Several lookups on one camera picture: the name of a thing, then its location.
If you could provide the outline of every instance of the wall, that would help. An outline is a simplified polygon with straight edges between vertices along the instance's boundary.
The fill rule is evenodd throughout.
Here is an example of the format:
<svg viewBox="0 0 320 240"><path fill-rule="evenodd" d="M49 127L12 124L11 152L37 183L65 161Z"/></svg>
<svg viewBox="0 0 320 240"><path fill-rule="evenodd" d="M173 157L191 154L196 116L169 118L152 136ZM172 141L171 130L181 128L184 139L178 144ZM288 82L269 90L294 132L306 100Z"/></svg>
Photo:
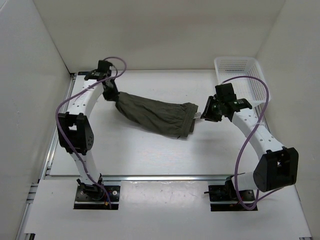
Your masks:
<svg viewBox="0 0 320 240"><path fill-rule="evenodd" d="M254 57L285 0L34 0L71 72L121 56L129 69L212 69Z"/></svg>
<svg viewBox="0 0 320 240"><path fill-rule="evenodd" d="M296 188L320 239L320 1L287 0L257 58L270 87L271 131L299 152Z"/></svg>
<svg viewBox="0 0 320 240"><path fill-rule="evenodd" d="M0 0L0 239L14 239L70 81L32 0Z"/></svg>

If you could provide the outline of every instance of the purple cable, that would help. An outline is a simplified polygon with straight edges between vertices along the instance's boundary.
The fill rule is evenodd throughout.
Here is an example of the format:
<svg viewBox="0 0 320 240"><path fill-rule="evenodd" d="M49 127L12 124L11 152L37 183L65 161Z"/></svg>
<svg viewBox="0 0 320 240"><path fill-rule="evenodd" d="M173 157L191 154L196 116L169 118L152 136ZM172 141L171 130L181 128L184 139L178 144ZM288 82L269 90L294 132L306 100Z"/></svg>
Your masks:
<svg viewBox="0 0 320 240"><path fill-rule="evenodd" d="M243 208L245 208L246 210L253 210L256 206L257 206L257 202L264 199L265 197L269 196L270 194L280 190L280 189L276 189L276 190L273 190L271 192L268 192L266 195L262 196L261 198L259 198L259 189L256 191L256 196L255 196L255 200L253 202L253 204L251 206L247 206L245 205L244 201L242 200L241 196L240 196L240 192L239 192L239 187L238 187L238 169L239 169L239 163L240 163L240 159L241 159L241 156L242 156L242 153L244 152L248 142L250 141L251 137L254 135L254 133L256 132L256 130L258 129L259 127L259 123L261 122L262 118L264 117L264 113L267 109L267 106L268 106L268 102L269 102L269 89L268 89L268 86L264 83L264 81L262 81L261 79L255 77L255 76L235 76L235 77L232 77L232 78L229 78L225 81L222 82L222 84L226 83L226 82L229 82L231 80L234 80L234 79L241 79L241 78L248 78L248 79L254 79L254 80L257 80L259 81L265 88L265 92L266 92L266 98L265 98L265 104L263 106L263 109L261 111L261 114L260 116L258 117L258 120L257 120L257 124L255 125L255 127L253 128L253 130L250 132L250 134L248 135L248 137L246 138L246 140L244 141L240 151L239 151L239 154L238 154L238 157L236 158L236 162L235 162L235 168L234 168L234 188L235 188L235 193L236 193L236 196L238 198L238 201L239 203L242 205Z"/></svg>
<svg viewBox="0 0 320 240"><path fill-rule="evenodd" d="M107 60L107 59L118 59L120 60L121 62L123 62L124 64L124 69L122 70L122 72L119 74L119 75L115 75L115 76L110 76L110 77L107 77L105 79L102 79L100 81L97 81L95 82L94 84L92 84L91 86L85 88L84 90L78 92L76 95L73 95L69 98L67 98L66 100L64 100L62 103L59 104L59 106L57 107L57 109L55 110L55 121L56 121L56 126L58 128L58 130L60 131L62 137L65 139L66 143L69 145L69 147L71 148L71 150L74 152L74 154L77 156L77 158L80 160L80 162L82 163L82 166L83 166L83 169L84 169L84 172L86 173L87 177L90 179L90 181L97 185L99 188L101 188L103 191L104 191L104 194L106 195L107 197L107 200L109 202L109 207L111 209L111 200L110 200L110 196L107 192L107 190L104 188L104 186L102 184L99 184L97 183L90 175L90 173L88 172L88 169L87 169L87 166L84 162L84 160L82 159L82 157L80 156L80 154L77 152L77 150L75 149L75 147L72 145L72 143L70 142L70 140L68 139L67 135L65 134L65 132L63 131L62 127L61 127L61 124L59 122L59 118L58 118L58 114L59 114L59 110L61 109L61 107L66 104L67 102L69 102L70 100L78 97L78 96L81 96L82 94L84 94L86 91L88 91L89 89L93 88L94 86L102 83L102 82L105 82L107 80L110 80L110 79L116 79L116 78L119 78L120 76L122 76L125 71L127 70L127 64L126 62L120 58L120 57L117 57L117 56L109 56L109 57L106 57L105 59L103 59L104 61Z"/></svg>

